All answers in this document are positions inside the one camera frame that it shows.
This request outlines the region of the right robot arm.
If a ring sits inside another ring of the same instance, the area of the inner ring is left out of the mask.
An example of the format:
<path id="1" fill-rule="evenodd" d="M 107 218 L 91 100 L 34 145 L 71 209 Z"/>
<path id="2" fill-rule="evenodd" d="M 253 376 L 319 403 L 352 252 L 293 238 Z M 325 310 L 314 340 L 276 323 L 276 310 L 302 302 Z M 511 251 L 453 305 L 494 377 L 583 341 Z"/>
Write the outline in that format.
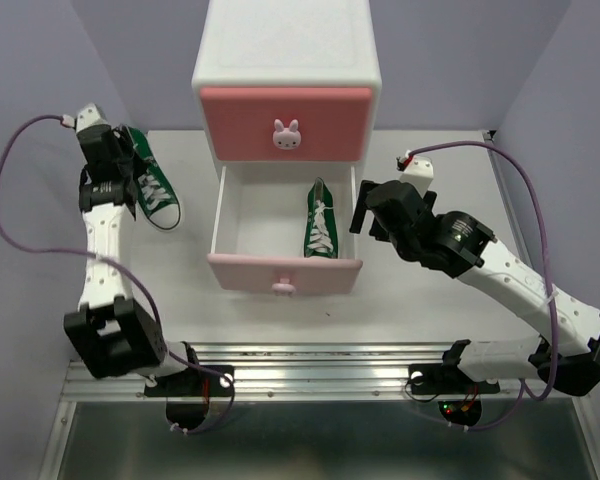
<path id="1" fill-rule="evenodd" d="M 402 260 L 481 291 L 536 333 L 508 341 L 457 340 L 439 362 L 416 366 L 413 393 L 493 394 L 501 380 L 539 379 L 560 393 L 587 395 L 600 382 L 600 309 L 547 288 L 473 216 L 434 213 L 436 197 L 398 180 L 364 180 L 350 230 L 359 233 L 372 213 L 370 236 L 391 243 Z"/>

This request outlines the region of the light pink drawer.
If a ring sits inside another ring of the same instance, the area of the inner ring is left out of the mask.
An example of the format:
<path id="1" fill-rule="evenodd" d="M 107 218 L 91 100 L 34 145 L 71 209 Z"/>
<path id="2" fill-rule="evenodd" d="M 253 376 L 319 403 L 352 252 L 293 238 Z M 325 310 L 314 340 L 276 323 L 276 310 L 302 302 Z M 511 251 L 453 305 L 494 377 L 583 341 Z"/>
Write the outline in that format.
<path id="1" fill-rule="evenodd" d="M 207 260 L 225 290 L 282 295 L 348 294 L 362 268 L 349 225 L 357 169 L 340 162 L 227 162 L 220 168 Z M 322 179 L 333 197 L 338 256 L 304 254 L 308 194 Z"/>

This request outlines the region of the green sneaker front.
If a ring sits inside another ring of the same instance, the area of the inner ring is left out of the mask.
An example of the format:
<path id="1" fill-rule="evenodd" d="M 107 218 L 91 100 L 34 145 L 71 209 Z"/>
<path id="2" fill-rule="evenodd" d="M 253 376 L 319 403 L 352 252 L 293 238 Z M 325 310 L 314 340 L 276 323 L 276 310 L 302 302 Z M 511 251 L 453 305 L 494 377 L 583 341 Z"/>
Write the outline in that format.
<path id="1" fill-rule="evenodd" d="M 305 258 L 339 256 L 334 200 L 324 180 L 317 177 L 307 195 L 307 221 L 303 243 Z"/>

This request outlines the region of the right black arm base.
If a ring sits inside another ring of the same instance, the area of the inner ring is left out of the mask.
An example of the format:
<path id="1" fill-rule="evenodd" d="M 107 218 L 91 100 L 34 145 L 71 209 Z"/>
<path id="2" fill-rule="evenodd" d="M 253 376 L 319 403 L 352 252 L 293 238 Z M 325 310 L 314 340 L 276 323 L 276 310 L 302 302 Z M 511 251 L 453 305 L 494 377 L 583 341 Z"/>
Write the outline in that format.
<path id="1" fill-rule="evenodd" d="M 419 403 L 437 402 L 443 419 L 451 425 L 476 427 L 482 416 L 482 395 L 501 391 L 498 382 L 476 382 L 456 367 L 437 363 L 409 366 L 404 386 L 407 397 Z"/>

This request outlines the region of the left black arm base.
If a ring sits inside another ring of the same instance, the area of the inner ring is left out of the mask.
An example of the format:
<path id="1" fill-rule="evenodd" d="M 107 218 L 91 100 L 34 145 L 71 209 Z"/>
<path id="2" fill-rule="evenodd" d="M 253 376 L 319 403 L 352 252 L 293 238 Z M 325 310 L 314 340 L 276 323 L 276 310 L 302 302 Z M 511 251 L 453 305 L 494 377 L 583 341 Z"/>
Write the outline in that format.
<path id="1" fill-rule="evenodd" d="M 153 385 L 145 384 L 145 397 L 165 401 L 165 418 L 172 432 L 201 434 L 227 420 L 235 401 L 235 369 L 231 365 L 209 365 L 206 369 L 213 373 L 186 368 L 157 378 Z"/>

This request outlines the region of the green sneaker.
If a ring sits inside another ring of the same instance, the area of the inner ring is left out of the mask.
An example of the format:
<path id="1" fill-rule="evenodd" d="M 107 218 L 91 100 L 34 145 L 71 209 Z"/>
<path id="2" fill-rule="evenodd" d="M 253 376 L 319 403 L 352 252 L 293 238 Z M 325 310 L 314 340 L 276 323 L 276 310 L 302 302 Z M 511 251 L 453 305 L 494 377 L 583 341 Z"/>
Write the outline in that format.
<path id="1" fill-rule="evenodd" d="M 339 256 L 334 200 L 324 180 L 317 177 L 307 195 L 307 221 L 303 243 L 305 258 Z"/>
<path id="2" fill-rule="evenodd" d="M 132 146 L 146 166 L 135 179 L 138 205 L 150 225 L 162 232 L 175 230 L 183 213 L 177 193 L 159 166 L 146 135 L 133 127 L 124 126 Z"/>

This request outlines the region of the aluminium rail frame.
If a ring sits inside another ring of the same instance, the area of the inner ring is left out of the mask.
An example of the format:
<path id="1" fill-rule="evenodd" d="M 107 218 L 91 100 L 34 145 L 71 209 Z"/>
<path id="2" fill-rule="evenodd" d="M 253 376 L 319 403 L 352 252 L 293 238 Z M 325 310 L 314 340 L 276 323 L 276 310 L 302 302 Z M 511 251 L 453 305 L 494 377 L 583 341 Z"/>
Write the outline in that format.
<path id="1" fill-rule="evenodd" d="M 518 402 L 506 382 L 483 401 L 505 423 L 463 433 L 434 403 L 415 404 L 409 368 L 458 338 L 526 337 L 528 328 L 473 289 L 401 262 L 366 236 L 344 296 L 290 298 L 220 289 L 206 263 L 216 200 L 237 227 L 224 246 L 256 250 L 266 194 L 303 180 L 280 168 L 222 186 L 205 135 L 156 130 L 149 141 L 175 184 L 184 225 L 137 229 L 134 267 L 156 296 L 166 333 L 202 361 L 235 368 L 236 401 L 222 428 L 172 432 L 165 403 L 135 376 L 93 380 L 72 363 L 41 471 L 44 479 L 600 479 L 600 428 L 589 398 Z"/>

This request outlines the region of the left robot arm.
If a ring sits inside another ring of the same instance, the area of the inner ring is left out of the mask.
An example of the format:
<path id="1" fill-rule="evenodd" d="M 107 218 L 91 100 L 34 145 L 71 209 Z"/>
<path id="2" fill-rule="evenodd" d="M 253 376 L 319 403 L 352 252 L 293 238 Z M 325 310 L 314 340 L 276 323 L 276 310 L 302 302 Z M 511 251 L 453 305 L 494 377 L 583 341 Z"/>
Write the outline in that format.
<path id="1" fill-rule="evenodd" d="M 165 340 L 153 301 L 142 305 L 141 285 L 129 270 L 129 245 L 137 208 L 171 200 L 152 169 L 156 163 L 137 129 L 104 121 L 80 126 L 77 139 L 86 158 L 79 183 L 85 227 L 85 279 L 76 311 L 65 314 L 64 331 L 96 379 L 137 374 L 148 387 L 171 384 L 195 392 L 203 371 L 183 342 Z"/>

